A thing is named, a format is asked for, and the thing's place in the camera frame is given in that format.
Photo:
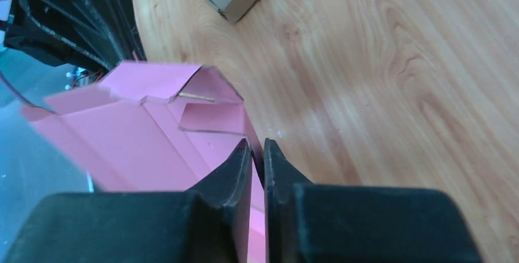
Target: wooden table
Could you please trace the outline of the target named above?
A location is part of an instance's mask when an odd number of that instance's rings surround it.
[[[219,66],[314,182],[446,191],[488,262],[519,262],[519,0],[134,5],[150,61]]]

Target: teal floor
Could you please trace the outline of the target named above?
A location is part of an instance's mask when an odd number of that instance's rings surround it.
[[[0,70],[37,105],[64,90],[72,66],[49,67],[15,50],[0,53]],[[85,175],[20,117],[20,102],[0,84],[0,261],[32,208],[57,192],[87,191]]]

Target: floor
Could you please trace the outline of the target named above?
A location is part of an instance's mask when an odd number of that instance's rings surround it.
[[[215,64],[315,182],[437,188],[519,262],[518,0],[134,0],[151,61]]]
[[[15,50],[0,53],[0,71],[36,105],[70,82],[70,65],[49,67]],[[20,117],[20,102],[0,84],[0,261],[29,212],[45,196],[88,191],[88,182]]]

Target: pink cardboard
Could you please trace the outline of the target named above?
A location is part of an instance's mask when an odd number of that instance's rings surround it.
[[[181,191],[242,138],[260,141],[242,97],[213,66],[123,62],[90,86],[22,115],[107,191]],[[264,193],[254,168],[248,256],[265,262]]]

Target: black mechanical part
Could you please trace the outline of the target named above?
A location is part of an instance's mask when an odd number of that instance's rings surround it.
[[[482,262],[446,194],[314,185],[275,141],[264,148],[268,262]],[[47,198],[5,263],[247,262],[251,159],[242,140],[183,193]]]
[[[4,45],[52,66],[93,72],[146,60],[132,0],[13,0]]]

